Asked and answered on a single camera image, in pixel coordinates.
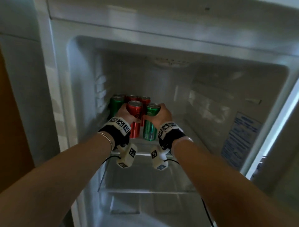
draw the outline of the right hand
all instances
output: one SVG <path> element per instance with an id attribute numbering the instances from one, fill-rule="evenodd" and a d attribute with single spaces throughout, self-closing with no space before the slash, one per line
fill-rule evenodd
<path id="1" fill-rule="evenodd" d="M 159 129 L 163 123 L 172 121 L 171 112 L 166 108 L 165 104 L 161 103 L 160 106 L 161 109 L 156 116 L 143 115 L 143 119 L 150 121 L 156 129 Z"/>

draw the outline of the green can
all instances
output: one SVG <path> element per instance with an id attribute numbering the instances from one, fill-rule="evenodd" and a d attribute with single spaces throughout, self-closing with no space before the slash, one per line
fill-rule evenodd
<path id="1" fill-rule="evenodd" d="M 114 117 L 116 115 L 116 113 L 118 112 L 118 110 L 121 108 L 121 106 L 124 103 L 124 98 L 121 96 L 113 96 L 110 99 L 110 114 L 109 114 L 109 119 Z"/>
<path id="2" fill-rule="evenodd" d="M 159 113 L 160 109 L 161 106 L 159 104 L 155 104 L 151 102 L 150 104 L 147 105 L 147 115 L 156 116 Z M 149 121 L 144 122 L 143 138 L 148 141 L 152 141 L 157 138 L 157 129 Z"/>

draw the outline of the red can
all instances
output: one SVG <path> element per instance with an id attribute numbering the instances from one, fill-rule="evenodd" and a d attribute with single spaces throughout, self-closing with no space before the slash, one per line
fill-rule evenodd
<path id="1" fill-rule="evenodd" d="M 134 117 L 141 119 L 141 113 L 142 113 L 142 102 L 140 101 L 129 101 L 127 104 L 127 110 L 128 112 L 133 115 Z M 133 122 L 131 124 L 131 134 L 130 138 L 137 138 L 140 134 L 140 123 Z"/>
<path id="2" fill-rule="evenodd" d="M 127 95 L 125 99 L 125 103 L 129 103 L 130 101 L 137 101 L 138 97 L 136 95 Z"/>
<path id="3" fill-rule="evenodd" d="M 147 113 L 147 105 L 150 103 L 150 97 L 148 96 L 140 96 L 138 99 L 140 102 L 142 102 L 142 113 L 141 113 L 141 127 L 144 126 L 144 119 L 143 115 Z"/>

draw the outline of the left hand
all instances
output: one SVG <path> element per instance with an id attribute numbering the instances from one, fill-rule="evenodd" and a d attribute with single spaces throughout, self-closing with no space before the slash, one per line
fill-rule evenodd
<path id="1" fill-rule="evenodd" d="M 127 111 L 127 104 L 123 104 L 121 108 L 118 110 L 116 117 L 122 117 L 126 122 L 132 124 L 133 122 L 140 123 L 141 120 L 129 114 Z"/>

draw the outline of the bracelet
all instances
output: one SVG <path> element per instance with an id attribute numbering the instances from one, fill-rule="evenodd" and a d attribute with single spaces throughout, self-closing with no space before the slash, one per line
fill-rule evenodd
<path id="1" fill-rule="evenodd" d="M 98 132 L 98 134 L 104 136 L 109 141 L 109 143 L 111 145 L 111 152 L 112 152 L 114 149 L 114 146 L 115 146 L 113 137 L 105 131 Z"/>
<path id="2" fill-rule="evenodd" d="M 172 148 L 171 148 L 171 155 L 173 157 L 174 157 L 174 147 L 177 145 L 178 142 L 181 142 L 183 140 L 189 140 L 189 141 L 193 142 L 193 140 L 190 137 L 188 137 L 188 136 L 183 136 L 183 137 L 175 140 L 174 143 L 172 144 Z"/>

